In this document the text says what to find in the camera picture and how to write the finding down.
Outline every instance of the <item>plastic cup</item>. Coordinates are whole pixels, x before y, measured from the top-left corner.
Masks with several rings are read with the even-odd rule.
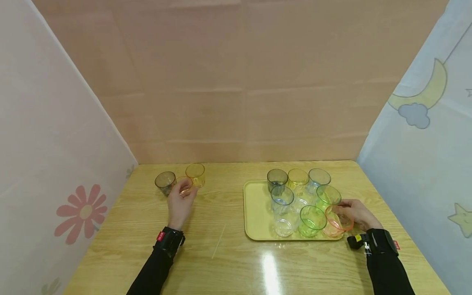
[[[270,196],[272,198],[272,212],[274,215],[283,215],[288,213],[292,208],[294,201],[294,193],[286,187],[283,191],[279,190],[279,186],[275,186]]]
[[[327,223],[325,212],[315,206],[303,207],[300,220],[298,231],[305,237],[315,236]]]
[[[301,169],[292,169],[288,172],[288,187],[295,190],[299,185],[306,185],[310,178],[308,174]]]
[[[314,168],[308,172],[310,181],[306,185],[308,193],[315,194],[316,188],[320,185],[328,185],[331,182],[331,176],[323,169]]]
[[[190,177],[187,177],[187,176],[177,177],[176,183],[179,183],[179,182],[182,182],[182,181],[188,181],[189,184],[181,186],[179,193],[180,193],[181,196],[187,196],[193,190],[194,183],[193,183],[193,181]]]
[[[154,184],[166,197],[169,196],[170,191],[176,183],[176,175],[171,171],[162,172],[161,174],[157,175],[156,179],[154,180]]]
[[[354,227],[354,218],[338,206],[329,206],[325,214],[328,223],[323,229],[323,233],[327,236],[339,237]]]
[[[190,164],[185,170],[185,175],[190,177],[195,187],[201,188],[205,185],[205,166],[200,163]]]
[[[298,185],[294,190],[295,200],[292,207],[297,213],[300,213],[300,210],[307,206],[313,205],[314,196],[307,191],[306,185]]]
[[[293,234],[300,225],[300,214],[290,210],[284,215],[274,216],[274,231],[281,237]]]
[[[272,189],[278,185],[281,185],[279,189],[283,190],[287,184],[287,181],[288,176],[285,171],[280,169],[272,169],[267,173],[267,188],[269,189],[269,193],[271,193]]]
[[[338,205],[341,202],[341,194],[330,185],[320,185],[316,189],[315,206],[325,211],[331,205]]]

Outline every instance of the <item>crescent moon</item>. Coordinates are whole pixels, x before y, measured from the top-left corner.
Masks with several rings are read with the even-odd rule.
[[[396,110],[405,104],[422,104],[428,109],[432,108],[442,97],[447,85],[447,71],[439,59],[434,59],[434,68],[430,81],[419,94],[405,97],[392,94],[388,103]]]

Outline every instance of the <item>table surface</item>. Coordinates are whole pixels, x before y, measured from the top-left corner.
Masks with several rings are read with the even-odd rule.
[[[140,165],[110,210],[64,294],[126,294],[167,224],[166,197],[154,185],[163,171],[185,164]],[[256,242],[244,232],[243,186],[270,169],[331,174],[344,198],[360,199],[398,241],[417,294],[449,294],[441,280],[353,161],[205,164],[206,184],[184,226],[185,245],[162,294],[373,294],[365,255],[340,241]]]

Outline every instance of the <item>yellow flower center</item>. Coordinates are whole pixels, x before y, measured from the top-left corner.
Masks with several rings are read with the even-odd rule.
[[[81,210],[80,210],[80,213],[79,213],[79,216],[80,218],[82,219],[87,219],[90,214],[92,213],[93,211],[93,208],[91,205],[85,205]]]

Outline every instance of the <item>plastic tray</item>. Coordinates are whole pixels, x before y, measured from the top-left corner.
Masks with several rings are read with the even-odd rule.
[[[339,237],[329,237],[320,230],[313,237],[304,237],[298,231],[288,237],[278,236],[273,229],[273,215],[270,209],[270,194],[266,180],[248,181],[244,185],[244,229],[248,237],[255,241],[337,241]]]

